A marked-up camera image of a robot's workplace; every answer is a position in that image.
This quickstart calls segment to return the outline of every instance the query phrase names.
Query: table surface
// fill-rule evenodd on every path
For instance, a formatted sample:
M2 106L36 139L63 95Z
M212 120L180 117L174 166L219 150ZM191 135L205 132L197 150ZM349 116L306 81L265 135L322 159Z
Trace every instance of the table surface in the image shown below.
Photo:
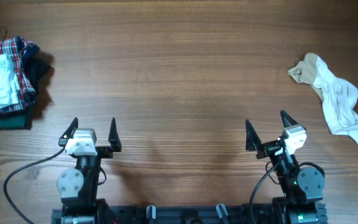
M60 150L75 116L99 145L117 119L122 152L103 161L98 190L110 205L247 203L267 160L245 151L245 120L271 141L280 110L308 128L296 156L326 171L329 222L358 223L358 145L332 135L316 93L287 75L314 52L358 87L358 1L18 2L0 4L0 26L53 55L54 70L32 129L0 131L0 223L24 222L4 179ZM74 165L61 155L26 169L9 193L31 220L49 223L61 207L57 177ZM267 180L255 201L281 195Z

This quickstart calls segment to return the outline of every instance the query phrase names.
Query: plaid cloth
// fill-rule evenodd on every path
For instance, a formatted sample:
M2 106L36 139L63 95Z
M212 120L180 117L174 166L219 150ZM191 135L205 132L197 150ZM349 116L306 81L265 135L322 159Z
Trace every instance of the plaid cloth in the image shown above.
M17 93L19 103L1 108L0 116L13 111L27 109L30 105L35 103L36 92L24 74L24 64L27 59L32 57L38 50L39 48L33 42L26 41L19 36L0 41L0 55L8 54L8 56L10 56L14 65L14 73L17 75L20 86L20 90Z

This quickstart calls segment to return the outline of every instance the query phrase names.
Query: wood grain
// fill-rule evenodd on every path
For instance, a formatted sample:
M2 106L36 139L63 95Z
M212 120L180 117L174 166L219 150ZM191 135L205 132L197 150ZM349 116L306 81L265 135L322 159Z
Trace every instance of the wood grain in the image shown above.
M0 4L0 26L53 55L55 70L32 129L0 131L0 223L23 223L3 180L57 152L74 116L100 145L117 119L123 149L103 161L98 191L110 205L247 203L266 161L245 152L244 121L270 141L282 109L308 128L298 160L326 171L329 222L358 223L358 146L332 135L314 91L287 75L314 52L358 87L358 1L18 2ZM9 192L49 223L57 176L74 165L61 155L27 169ZM266 181L256 202L281 194Z

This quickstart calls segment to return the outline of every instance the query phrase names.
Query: green cloth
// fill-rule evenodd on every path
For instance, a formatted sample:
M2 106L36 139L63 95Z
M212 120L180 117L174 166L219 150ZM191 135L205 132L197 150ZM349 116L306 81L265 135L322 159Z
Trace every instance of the green cloth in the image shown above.
M50 69L50 65L36 59L28 59L25 67L25 74L29 78L31 85L39 93L40 79ZM5 116L0 117L0 129L29 129L31 124L31 117L34 112L35 104L30 108L22 111L15 111Z

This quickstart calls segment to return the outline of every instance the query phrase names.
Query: pile of clothes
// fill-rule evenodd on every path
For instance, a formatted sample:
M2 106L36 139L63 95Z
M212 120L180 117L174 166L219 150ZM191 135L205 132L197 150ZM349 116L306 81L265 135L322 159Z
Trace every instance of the pile of clothes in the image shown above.
M0 129L28 129L40 78L50 65L39 60L40 48L16 36L0 41Z
M308 53L288 74L297 83L309 84L323 102L323 112L333 134L348 135L358 144L358 114L353 110L358 89L337 78L318 55Z

